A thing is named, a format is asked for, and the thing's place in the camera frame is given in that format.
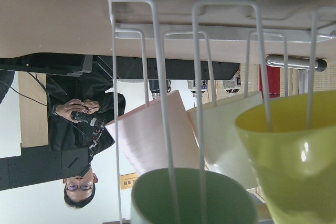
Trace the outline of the green cup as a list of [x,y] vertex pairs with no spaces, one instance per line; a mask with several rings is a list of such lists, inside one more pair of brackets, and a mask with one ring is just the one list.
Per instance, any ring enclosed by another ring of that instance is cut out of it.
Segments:
[[[175,169],[181,223],[201,223],[201,205],[207,223],[257,223],[250,194],[237,181],[206,171],[206,200],[201,199],[199,171]],[[131,223],[176,223],[169,172],[166,168],[140,176],[131,193]]]

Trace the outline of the pink cup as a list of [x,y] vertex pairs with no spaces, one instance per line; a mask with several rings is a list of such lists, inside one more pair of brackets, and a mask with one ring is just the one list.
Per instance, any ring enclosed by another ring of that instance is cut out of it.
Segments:
[[[177,90],[167,94],[167,108],[174,167],[199,168],[198,146]],[[109,122],[106,130],[139,175],[168,167],[160,99]]]

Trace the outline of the cream white cup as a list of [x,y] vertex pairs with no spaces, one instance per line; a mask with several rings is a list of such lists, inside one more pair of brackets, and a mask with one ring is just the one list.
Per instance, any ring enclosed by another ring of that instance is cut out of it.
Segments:
[[263,103],[261,92],[237,94],[202,105],[204,158],[209,170],[226,175],[244,188],[258,186],[247,152],[235,129],[235,120],[243,112]]

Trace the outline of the yellow cup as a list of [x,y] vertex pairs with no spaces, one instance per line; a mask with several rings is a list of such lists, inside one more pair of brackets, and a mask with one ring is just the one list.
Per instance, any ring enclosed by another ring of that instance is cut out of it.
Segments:
[[271,101],[235,122],[275,223],[335,223],[335,92],[313,95],[311,128],[307,95]]

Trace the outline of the person in black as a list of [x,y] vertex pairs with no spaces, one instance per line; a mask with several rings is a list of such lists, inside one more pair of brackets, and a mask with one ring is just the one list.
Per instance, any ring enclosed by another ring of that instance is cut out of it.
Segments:
[[98,178],[92,171],[94,156],[114,144],[113,137],[104,125],[125,110],[122,94],[113,99],[109,76],[95,59],[90,73],[79,77],[47,75],[44,93],[47,96],[48,137],[50,152],[68,151],[72,160],[76,152],[84,151],[85,161],[79,161],[79,172],[63,177],[64,201],[72,208],[89,204],[96,192]]

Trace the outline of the red fire extinguisher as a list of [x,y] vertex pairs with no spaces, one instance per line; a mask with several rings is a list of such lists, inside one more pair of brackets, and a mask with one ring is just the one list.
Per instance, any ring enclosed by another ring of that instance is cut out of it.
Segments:
[[270,98],[280,97],[280,68],[267,66]]

